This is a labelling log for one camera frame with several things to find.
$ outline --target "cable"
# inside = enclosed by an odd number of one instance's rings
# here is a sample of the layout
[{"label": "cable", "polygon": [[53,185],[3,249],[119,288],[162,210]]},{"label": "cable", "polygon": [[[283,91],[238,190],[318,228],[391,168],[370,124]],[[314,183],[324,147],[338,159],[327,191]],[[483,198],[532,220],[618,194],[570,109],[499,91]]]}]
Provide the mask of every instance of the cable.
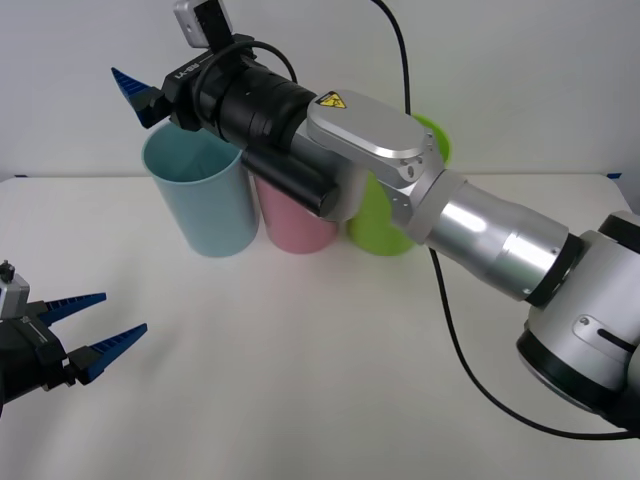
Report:
[{"label": "cable", "polygon": [[398,39],[398,46],[400,47],[400,59],[402,61],[402,81],[404,83],[404,113],[407,115],[411,115],[411,84],[409,83],[409,59],[407,58],[407,47],[404,44],[404,36],[402,35],[402,30],[400,30],[400,25],[394,17],[393,12],[389,10],[389,7],[382,0],[371,0],[373,3],[378,5],[380,9],[384,12],[384,14],[391,22],[391,26],[393,27],[393,31],[396,34],[396,38]]},{"label": "cable", "polygon": [[282,61],[282,63],[284,63],[284,66],[287,67],[289,76],[291,77],[291,81],[294,83],[298,83],[298,77],[296,76],[296,72],[293,69],[291,62],[289,62],[287,57],[285,57],[284,54],[276,47],[269,45],[268,43],[259,42],[257,40],[247,40],[245,42],[232,43],[231,45],[224,47],[213,56],[202,73],[200,73],[200,75],[198,76],[196,84],[193,87],[193,110],[201,122],[206,122],[204,112],[202,111],[202,106],[200,105],[200,95],[202,94],[202,87],[204,86],[204,82],[206,81],[207,76],[209,75],[213,67],[215,67],[218,62],[220,62],[221,59],[238,50],[244,50],[245,48],[259,48],[273,53]]},{"label": "cable", "polygon": [[[402,59],[402,78],[404,82],[404,108],[405,113],[407,115],[411,115],[411,95],[410,95],[410,83],[409,83],[409,60],[407,58],[407,49],[405,47],[404,38],[402,36],[402,31],[400,30],[400,26],[396,21],[395,17],[389,7],[385,5],[382,0],[371,0],[373,3],[378,5],[382,11],[385,13],[391,25],[393,26],[393,30],[395,31],[396,37],[398,38],[398,45],[400,47],[400,57]],[[523,417],[519,413],[511,410],[504,403],[494,397],[491,392],[489,392],[482,383],[476,378],[475,374],[469,367],[467,363],[467,359],[462,353],[462,348],[460,347],[460,342],[458,341],[458,334],[456,333],[455,326],[453,324],[453,316],[451,315],[451,307],[449,306],[449,298],[447,296],[447,289],[444,283],[444,276],[442,274],[442,267],[440,266],[440,259],[438,258],[438,254],[432,248],[429,248],[429,253],[431,254],[431,261],[433,262],[433,269],[435,270],[436,279],[438,281],[438,289],[440,290],[440,300],[442,301],[442,310],[444,312],[444,318],[447,322],[447,327],[449,328],[449,334],[451,335],[451,341],[453,342],[453,348],[456,351],[458,356],[458,360],[460,361],[462,368],[465,373],[471,380],[471,382],[476,386],[480,393],[482,393],[487,400],[493,403],[496,407],[502,410],[507,415],[512,418],[518,420],[521,423],[524,423],[528,427],[531,427],[540,432],[547,433],[549,435],[554,435],[556,437],[569,438],[572,440],[628,440],[632,438],[639,438],[637,433],[632,432],[614,432],[614,433],[573,433],[573,432],[565,432],[563,430],[556,430],[555,428],[550,428],[545,425],[541,425],[539,423],[534,422],[533,420],[529,420],[526,417]]]}]

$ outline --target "warning label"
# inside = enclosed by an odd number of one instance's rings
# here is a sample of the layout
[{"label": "warning label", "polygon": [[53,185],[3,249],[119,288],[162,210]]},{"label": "warning label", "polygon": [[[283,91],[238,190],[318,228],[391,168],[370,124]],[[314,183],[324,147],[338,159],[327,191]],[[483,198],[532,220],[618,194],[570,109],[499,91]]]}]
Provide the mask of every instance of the warning label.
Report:
[{"label": "warning label", "polygon": [[323,107],[347,108],[345,103],[342,101],[342,98],[340,98],[340,95],[336,92],[329,92],[326,95],[323,95],[316,101],[316,103]]}]

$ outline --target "green cup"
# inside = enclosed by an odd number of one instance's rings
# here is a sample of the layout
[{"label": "green cup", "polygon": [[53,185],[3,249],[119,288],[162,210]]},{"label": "green cup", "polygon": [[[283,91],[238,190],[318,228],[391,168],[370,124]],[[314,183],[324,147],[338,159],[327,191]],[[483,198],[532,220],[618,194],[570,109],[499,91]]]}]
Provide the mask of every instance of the green cup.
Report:
[{"label": "green cup", "polygon": [[[451,142],[437,124],[421,115],[414,115],[422,125],[433,130],[445,164],[451,158]],[[358,214],[347,222],[347,233],[353,243],[374,255],[400,255],[414,242],[391,224],[391,205],[373,174],[367,179],[367,189]]]}]

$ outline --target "white table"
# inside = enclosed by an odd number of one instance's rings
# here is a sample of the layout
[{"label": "white table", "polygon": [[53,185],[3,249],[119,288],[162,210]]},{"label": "white table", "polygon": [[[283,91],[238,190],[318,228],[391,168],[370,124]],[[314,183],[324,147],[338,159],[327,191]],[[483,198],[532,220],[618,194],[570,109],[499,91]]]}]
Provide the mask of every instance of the white table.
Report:
[{"label": "white table", "polygon": [[[472,181],[577,233],[626,208],[596,175]],[[91,386],[5,407],[3,480],[638,477],[638,442],[549,437],[475,390],[422,248],[378,258],[342,239],[294,256],[261,227],[241,254],[206,259],[150,179],[16,179],[0,184],[0,256],[32,299],[108,293],[55,326],[67,349],[149,324]],[[613,430],[521,365],[525,304],[443,266],[463,348],[495,395],[553,427]]]}]

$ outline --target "light blue cup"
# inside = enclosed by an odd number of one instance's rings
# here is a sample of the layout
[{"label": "light blue cup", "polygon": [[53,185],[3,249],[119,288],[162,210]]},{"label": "light blue cup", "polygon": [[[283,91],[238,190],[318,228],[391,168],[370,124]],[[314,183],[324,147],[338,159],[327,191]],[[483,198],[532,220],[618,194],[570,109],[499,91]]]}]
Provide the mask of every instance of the light blue cup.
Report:
[{"label": "light blue cup", "polygon": [[169,123],[142,149],[142,160],[187,242],[207,257],[244,250],[258,231],[249,176],[240,151],[206,130]]}]

